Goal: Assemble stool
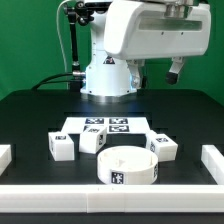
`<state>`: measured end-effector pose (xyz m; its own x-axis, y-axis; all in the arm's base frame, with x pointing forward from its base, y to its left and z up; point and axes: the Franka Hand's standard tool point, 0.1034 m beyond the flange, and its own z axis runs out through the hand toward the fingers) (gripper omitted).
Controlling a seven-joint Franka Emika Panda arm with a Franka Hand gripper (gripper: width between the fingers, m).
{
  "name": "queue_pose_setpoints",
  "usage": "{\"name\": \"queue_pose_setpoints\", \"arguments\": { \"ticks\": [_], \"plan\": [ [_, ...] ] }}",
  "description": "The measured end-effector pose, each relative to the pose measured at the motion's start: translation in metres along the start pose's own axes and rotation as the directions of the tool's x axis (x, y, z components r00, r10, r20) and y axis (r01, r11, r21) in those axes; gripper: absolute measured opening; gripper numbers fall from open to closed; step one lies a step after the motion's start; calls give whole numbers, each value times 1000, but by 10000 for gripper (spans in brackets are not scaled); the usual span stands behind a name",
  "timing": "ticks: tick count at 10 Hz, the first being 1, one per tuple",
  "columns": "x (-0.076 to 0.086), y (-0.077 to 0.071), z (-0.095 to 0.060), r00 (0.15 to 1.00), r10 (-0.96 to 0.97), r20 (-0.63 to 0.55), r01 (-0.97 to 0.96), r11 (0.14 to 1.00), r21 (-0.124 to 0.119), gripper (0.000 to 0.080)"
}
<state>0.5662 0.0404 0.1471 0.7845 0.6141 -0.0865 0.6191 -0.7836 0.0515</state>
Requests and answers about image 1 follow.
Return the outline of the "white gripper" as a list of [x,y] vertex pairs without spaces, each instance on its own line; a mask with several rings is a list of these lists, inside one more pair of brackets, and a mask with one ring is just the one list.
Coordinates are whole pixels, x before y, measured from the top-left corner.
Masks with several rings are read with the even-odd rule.
[[190,6],[185,18],[169,18],[168,6],[152,2],[114,0],[108,9],[104,49],[128,60],[131,85],[140,89],[144,60],[172,58],[166,82],[174,85],[187,56],[203,55],[209,44],[211,13],[208,4]]

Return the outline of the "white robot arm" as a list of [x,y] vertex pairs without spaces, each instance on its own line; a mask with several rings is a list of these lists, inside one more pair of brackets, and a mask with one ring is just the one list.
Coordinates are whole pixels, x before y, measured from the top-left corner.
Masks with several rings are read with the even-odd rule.
[[80,20],[91,25],[92,52],[85,98],[116,102],[134,95],[144,83],[140,68],[147,59],[170,58],[170,84],[190,56],[209,44],[210,5],[194,0],[84,0]]

